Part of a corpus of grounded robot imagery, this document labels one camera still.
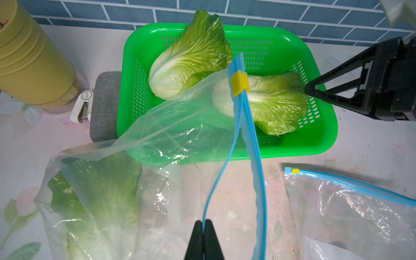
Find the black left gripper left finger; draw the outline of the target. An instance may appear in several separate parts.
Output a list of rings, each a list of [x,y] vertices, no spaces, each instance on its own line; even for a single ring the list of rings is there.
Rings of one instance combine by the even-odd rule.
[[[203,260],[204,258],[204,235],[201,221],[196,221],[192,230],[190,241],[185,253],[184,260]]]

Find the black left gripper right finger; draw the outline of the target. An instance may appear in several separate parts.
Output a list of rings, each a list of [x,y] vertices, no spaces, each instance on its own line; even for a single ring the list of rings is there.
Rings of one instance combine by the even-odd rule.
[[[213,222],[205,221],[204,229],[204,259],[205,260],[225,260],[218,237],[216,235]]]

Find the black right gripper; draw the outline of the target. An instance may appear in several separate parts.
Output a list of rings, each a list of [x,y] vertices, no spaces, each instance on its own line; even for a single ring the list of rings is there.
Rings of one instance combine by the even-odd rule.
[[[377,43],[307,83],[305,93],[372,119],[415,121],[416,38]]]

